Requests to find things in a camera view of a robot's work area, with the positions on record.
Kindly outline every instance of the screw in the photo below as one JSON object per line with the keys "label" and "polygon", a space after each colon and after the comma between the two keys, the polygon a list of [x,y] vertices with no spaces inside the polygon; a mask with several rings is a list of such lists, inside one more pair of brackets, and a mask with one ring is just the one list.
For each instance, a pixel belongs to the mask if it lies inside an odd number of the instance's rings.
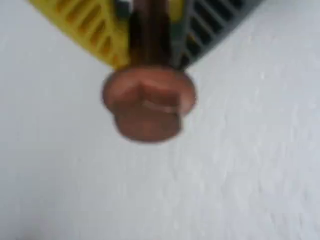
{"label": "screw", "polygon": [[182,117],[196,103],[191,79],[170,66],[168,0],[135,0],[130,17],[131,64],[113,73],[103,101],[119,132],[134,141],[155,143],[182,130]]}

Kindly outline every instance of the yellow plastic part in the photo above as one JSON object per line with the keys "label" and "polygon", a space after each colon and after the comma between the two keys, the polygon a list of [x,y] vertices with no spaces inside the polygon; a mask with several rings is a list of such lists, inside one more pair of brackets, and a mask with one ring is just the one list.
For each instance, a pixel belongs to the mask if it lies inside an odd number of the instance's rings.
{"label": "yellow plastic part", "polygon": [[184,14],[184,0],[170,0],[169,13],[171,22],[178,23]]}
{"label": "yellow plastic part", "polygon": [[[130,63],[128,23],[116,18],[113,0],[29,0],[61,31],[112,66]],[[178,22],[183,15],[184,0],[170,0],[170,18]]]}

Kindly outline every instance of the white textured surface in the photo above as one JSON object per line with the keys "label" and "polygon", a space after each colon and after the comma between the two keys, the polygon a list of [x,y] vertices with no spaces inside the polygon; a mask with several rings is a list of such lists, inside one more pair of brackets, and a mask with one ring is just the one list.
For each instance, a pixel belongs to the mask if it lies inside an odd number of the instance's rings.
{"label": "white textured surface", "polygon": [[320,239],[319,13],[268,0],[190,70],[185,133],[143,146],[100,103],[110,69],[1,0],[0,239]]}

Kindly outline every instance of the white background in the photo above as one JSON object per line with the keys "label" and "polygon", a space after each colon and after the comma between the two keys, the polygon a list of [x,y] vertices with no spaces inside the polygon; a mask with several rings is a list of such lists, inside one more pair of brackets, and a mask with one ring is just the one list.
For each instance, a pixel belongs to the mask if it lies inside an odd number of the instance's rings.
{"label": "white background", "polygon": [[111,69],[0,1],[1,240],[320,239],[320,1],[267,0],[189,72],[185,132],[122,139]]}

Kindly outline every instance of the hex head bolt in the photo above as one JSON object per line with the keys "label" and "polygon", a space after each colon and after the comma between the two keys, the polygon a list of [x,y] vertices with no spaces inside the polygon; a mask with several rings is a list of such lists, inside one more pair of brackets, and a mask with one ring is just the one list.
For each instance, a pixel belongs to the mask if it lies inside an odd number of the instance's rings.
{"label": "hex head bolt", "polygon": [[182,117],[196,103],[196,89],[170,66],[168,0],[135,0],[130,17],[130,66],[113,73],[103,89],[119,132],[133,141],[156,143],[182,130]]}

